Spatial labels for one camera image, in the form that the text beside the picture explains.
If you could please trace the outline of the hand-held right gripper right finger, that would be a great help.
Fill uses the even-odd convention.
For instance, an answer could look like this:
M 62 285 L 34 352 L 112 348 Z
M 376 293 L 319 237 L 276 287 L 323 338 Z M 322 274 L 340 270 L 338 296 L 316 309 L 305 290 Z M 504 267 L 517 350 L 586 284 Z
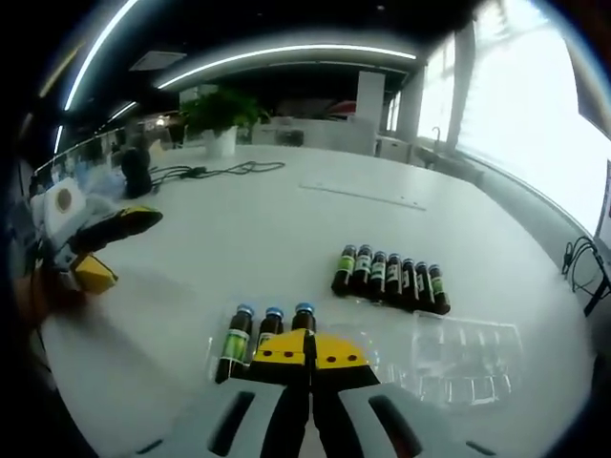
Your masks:
M 356 344 L 323 333 L 313 341 L 313 419 L 328 457 L 496 456 L 458 439 L 437 407 L 380 382 Z

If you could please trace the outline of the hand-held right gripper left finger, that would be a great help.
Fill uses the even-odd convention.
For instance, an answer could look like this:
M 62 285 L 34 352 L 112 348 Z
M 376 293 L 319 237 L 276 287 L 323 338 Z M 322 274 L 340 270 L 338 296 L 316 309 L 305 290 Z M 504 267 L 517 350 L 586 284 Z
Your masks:
M 207 387 L 164 436 L 135 457 L 296 457 L 309 417 L 309 375 L 298 329 L 263 343 L 240 378 Z

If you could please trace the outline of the person's left hand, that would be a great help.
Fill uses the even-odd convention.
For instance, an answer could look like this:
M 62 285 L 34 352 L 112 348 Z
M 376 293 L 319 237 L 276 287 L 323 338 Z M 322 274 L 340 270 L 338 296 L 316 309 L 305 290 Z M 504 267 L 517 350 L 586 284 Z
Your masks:
M 19 316 L 28 329 L 35 329 L 57 310 L 65 292 L 53 270 L 44 267 L 35 268 L 12 284 Z

